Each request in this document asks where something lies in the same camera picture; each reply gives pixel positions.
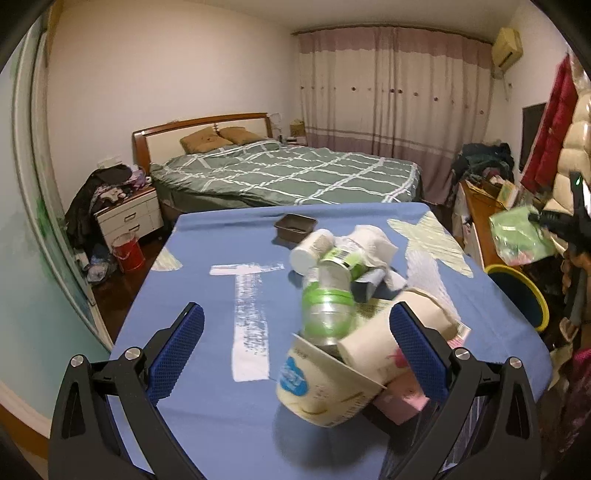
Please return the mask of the green plastic bag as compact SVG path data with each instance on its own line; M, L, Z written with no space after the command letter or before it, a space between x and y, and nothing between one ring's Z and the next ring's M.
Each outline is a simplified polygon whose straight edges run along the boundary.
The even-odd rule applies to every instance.
M530 216L539 217L532 205L496 213L489 218L497 255L509 266L532 264L553 256L556 248Z

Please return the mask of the grey tea box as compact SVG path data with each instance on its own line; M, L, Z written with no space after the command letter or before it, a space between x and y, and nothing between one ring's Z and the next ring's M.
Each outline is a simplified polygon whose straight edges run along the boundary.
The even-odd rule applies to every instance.
M353 299L356 303L367 303L374 297L374 293L383 283L386 272L376 268L368 270L351 284Z

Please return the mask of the yellow rim trash bin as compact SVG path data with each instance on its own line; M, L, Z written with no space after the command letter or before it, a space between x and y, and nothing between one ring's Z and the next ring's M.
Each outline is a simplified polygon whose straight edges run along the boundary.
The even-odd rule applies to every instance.
M519 270L504 264L491 264L485 273L512 301L537 332L544 331L550 319L549 307L538 287Z

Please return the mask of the pink box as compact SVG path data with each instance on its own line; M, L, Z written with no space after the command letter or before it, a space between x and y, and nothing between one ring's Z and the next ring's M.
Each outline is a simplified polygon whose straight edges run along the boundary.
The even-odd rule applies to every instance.
M394 424L402 425L418 415L428 402L415 375L407 370L387 385L374 405Z

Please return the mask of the clothes pile on desk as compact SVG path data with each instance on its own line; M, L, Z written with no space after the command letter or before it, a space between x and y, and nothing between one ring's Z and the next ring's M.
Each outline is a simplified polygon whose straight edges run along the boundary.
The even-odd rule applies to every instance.
M490 178L498 175L504 180L514 181L515 162L507 143L464 144L452 164L452 186L450 192L456 194L462 180L469 178Z

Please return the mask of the blue star tablecloth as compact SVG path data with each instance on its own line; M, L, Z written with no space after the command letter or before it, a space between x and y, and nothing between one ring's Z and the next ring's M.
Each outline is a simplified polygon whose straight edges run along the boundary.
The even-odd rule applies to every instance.
M204 308L204 334L171 395L157 408L207 479L378 479L390 436L363 414L325 429L301 420L276 398L276 375L291 335L301 328L301 280L290 273L290 250L274 240L274 223L294 212L317 219L318 227L338 236L356 225L375 225L399 247L393 266L407 276L407 238L388 220L415 225L428 211L420 203L370 203L182 215L165 244L180 268L150 271L111 358L128 347L143 346L155 331L171 325L188 302L196 302ZM490 277L464 258L472 277L439 260L438 269L462 321L472 330L467 348L481 361L520 358L538 400L552 376L547 348ZM253 264L256 274L238 276L246 290L236 297L236 270L228 266L245 264ZM264 321L268 327L266 380L232 378L236 298L250 308L247 320Z

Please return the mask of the sliding wardrobe door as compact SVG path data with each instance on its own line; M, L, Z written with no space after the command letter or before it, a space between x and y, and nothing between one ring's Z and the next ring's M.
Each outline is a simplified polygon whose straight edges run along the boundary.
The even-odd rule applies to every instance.
M36 20L1 71L1 404L42 436L67 362L113 342L65 234L47 122L48 31Z

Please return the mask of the clear green plastic bottle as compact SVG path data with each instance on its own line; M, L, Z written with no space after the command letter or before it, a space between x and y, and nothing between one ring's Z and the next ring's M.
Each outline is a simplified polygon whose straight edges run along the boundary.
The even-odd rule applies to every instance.
M334 347L356 326L351 276L334 263L312 267L304 276L301 336L320 348Z

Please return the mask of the crumpled white tissue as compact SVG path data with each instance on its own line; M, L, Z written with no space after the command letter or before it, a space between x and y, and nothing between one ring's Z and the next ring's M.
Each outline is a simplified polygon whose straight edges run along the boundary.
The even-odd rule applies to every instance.
M391 291L401 290L406 286L407 280L391 268L391 262L399 249L381 228L356 225L351 233L335 239L335 247L362 248L369 270L383 269L386 272L384 282Z

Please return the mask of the pink striped curtain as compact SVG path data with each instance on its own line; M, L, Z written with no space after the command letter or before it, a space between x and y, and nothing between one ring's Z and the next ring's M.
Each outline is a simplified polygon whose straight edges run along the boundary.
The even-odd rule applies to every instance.
M425 200L445 203L457 154L484 138L491 44L394 26L312 31L297 43L308 144L411 161Z

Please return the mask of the pile of dark clothes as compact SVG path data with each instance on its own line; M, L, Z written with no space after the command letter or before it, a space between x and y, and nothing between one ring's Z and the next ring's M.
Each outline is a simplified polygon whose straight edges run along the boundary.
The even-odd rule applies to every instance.
M116 269L97 220L98 212L116 206L145 185L141 168L125 164L99 168L71 201L65 214L66 235L70 246L87 256L89 265L82 270L89 284L101 283Z

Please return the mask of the wooden headboard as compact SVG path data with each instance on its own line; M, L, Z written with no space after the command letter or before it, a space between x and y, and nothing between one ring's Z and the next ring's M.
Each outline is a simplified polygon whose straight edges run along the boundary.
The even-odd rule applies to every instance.
M269 115L263 112L224 114L173 121L132 133L134 163L145 173L149 173L152 164L163 164L171 158L184 154L180 144L181 138L204 128L238 126L243 126L266 138L273 137L273 126Z

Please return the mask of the brown pillow left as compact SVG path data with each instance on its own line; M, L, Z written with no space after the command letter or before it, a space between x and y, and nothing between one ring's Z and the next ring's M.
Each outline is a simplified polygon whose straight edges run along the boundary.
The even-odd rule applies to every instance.
M191 133L179 140L186 154L207 153L233 143L217 134L213 127L207 127Z

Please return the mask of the bed with green plaid cover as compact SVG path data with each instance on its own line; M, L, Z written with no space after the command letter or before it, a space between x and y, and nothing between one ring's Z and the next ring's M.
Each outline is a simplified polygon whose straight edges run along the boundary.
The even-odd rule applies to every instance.
M272 139L184 154L151 165L162 200L184 211L250 206L401 203L422 197L409 161Z

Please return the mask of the brown pillow right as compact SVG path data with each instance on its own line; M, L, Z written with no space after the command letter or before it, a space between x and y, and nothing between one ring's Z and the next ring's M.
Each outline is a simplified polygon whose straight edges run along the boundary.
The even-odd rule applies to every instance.
M257 135L245 127L225 127L218 130L218 135L228 140L230 143L235 145L246 145L255 143L257 141L266 140L266 137Z

